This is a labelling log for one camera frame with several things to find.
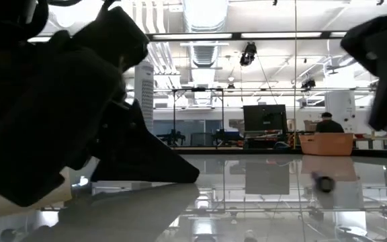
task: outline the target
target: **wall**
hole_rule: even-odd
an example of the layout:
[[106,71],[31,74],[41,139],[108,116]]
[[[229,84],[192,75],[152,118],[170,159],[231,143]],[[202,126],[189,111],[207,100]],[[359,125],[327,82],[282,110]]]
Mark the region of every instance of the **wall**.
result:
[[[296,128],[304,130],[304,120],[320,120],[320,114],[325,111],[325,108],[304,108],[296,111]],[[173,110],[154,110],[154,120],[172,120]],[[286,117],[294,118],[294,109],[286,109]],[[176,120],[221,120],[222,110],[176,110]],[[224,110],[224,126],[229,127],[229,120],[243,119],[242,109],[225,109]],[[368,110],[366,108],[357,109],[356,111],[356,126],[358,133],[371,133],[370,127],[367,125]]]

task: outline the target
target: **ceiling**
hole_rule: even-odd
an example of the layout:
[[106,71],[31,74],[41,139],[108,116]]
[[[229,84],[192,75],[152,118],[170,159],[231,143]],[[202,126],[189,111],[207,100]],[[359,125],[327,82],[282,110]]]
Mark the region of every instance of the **ceiling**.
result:
[[[167,33],[186,32],[181,0],[133,0],[115,4],[122,5],[136,23],[142,25],[146,33],[150,33],[150,28],[147,27],[149,24],[147,7],[156,9],[159,1],[163,2],[163,20],[158,21],[154,11],[152,17],[154,27],[163,24]],[[207,8],[206,0],[197,1],[204,4],[203,12],[198,13],[200,17],[213,15],[216,11],[212,7]],[[78,5],[63,9],[51,6],[50,19],[43,34],[48,35],[63,28],[60,23],[64,19],[72,21],[71,24],[63,25],[66,26],[64,29],[74,34],[94,19],[101,4],[101,0],[83,0]],[[140,12],[136,10],[136,6],[139,5],[142,6]],[[387,0],[382,5],[377,5],[376,0],[277,0],[277,5],[273,5],[273,1],[264,0],[229,0],[223,32],[347,31],[357,24],[384,14],[387,14]],[[236,87],[260,88],[270,85],[276,88],[292,88],[294,79],[299,77],[298,82],[305,79],[305,76],[300,77],[300,74],[305,74],[310,67],[317,65],[317,62],[323,61],[326,57],[346,54],[336,39],[259,40],[255,42],[257,58],[250,66],[241,67],[239,59],[247,41],[221,43],[225,46],[221,46],[218,51],[213,87],[226,87],[228,78],[233,77]],[[180,72],[180,84],[186,87],[192,81],[192,64],[189,60],[189,47],[180,44],[181,42],[169,42],[169,50],[173,63]],[[354,86],[367,87],[370,81],[376,79],[361,66],[354,65],[354,68],[355,80],[359,81]],[[324,77],[322,70],[321,65],[309,73],[314,76],[318,87],[322,85]],[[127,79],[133,78],[133,70],[129,70],[126,76]],[[129,85],[133,86],[133,80],[129,82]]]

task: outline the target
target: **ventilation duct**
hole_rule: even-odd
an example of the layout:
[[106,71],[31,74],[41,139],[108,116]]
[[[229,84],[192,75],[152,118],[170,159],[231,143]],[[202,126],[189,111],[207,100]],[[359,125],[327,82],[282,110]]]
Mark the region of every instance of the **ventilation duct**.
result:
[[[223,32],[227,13],[228,0],[183,0],[185,28],[186,32],[189,33]],[[219,46],[213,46],[212,43],[217,43],[213,41],[201,41],[200,43],[207,43],[207,46],[189,47],[191,64],[199,68],[191,70],[191,77],[195,86],[202,84],[211,87],[216,71],[204,68],[216,66]],[[202,100],[196,101],[196,103],[199,105],[210,105],[210,101],[204,101],[207,100],[205,95],[211,97],[211,93],[195,93],[194,98]]]

